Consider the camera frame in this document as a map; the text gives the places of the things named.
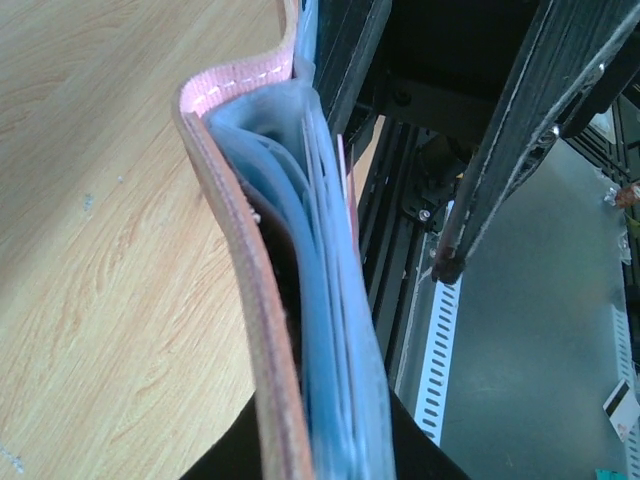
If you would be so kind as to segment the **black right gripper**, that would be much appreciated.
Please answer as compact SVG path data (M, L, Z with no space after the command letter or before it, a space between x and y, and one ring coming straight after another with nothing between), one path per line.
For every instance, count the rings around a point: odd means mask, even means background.
M386 115L483 138L434 258L445 284L555 141L606 111L638 70L636 1L319 3L314 87L333 134L367 145Z

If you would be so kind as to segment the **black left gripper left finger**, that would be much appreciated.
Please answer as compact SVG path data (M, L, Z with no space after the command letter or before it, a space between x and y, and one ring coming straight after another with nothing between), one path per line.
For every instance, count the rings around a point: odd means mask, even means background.
M229 429L184 474L184 480L259 480L262 463L255 397Z

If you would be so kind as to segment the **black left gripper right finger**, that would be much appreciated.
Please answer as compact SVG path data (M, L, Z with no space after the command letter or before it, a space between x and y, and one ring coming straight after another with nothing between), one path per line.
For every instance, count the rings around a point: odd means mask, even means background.
M398 480L469 480L416 424L398 396L389 390L392 438Z

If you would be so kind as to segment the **pink card holder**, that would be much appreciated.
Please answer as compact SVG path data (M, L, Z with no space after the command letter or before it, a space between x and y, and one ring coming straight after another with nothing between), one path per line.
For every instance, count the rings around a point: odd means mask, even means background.
M189 78L174 120L240 289L262 479L393 479L387 377L313 87L318 5L278 8L279 44Z

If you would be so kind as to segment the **teal card on floor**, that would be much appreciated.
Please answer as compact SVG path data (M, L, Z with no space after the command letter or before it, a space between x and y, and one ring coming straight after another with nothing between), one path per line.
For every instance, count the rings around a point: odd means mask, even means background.
M628 475L622 470L597 468L595 470L597 480L628 480Z

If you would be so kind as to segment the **white card on floor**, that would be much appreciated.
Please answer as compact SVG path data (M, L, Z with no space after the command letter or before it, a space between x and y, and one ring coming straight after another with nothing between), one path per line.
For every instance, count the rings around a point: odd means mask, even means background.
M639 418L639 403L629 382L622 379L603 404L616 435L625 442Z

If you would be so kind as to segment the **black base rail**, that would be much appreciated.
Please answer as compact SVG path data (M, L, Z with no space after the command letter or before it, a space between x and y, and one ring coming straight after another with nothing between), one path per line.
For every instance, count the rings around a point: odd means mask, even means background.
M374 329L391 388L402 388L427 319L427 270L474 145L392 119L378 124L359 202L360 248Z

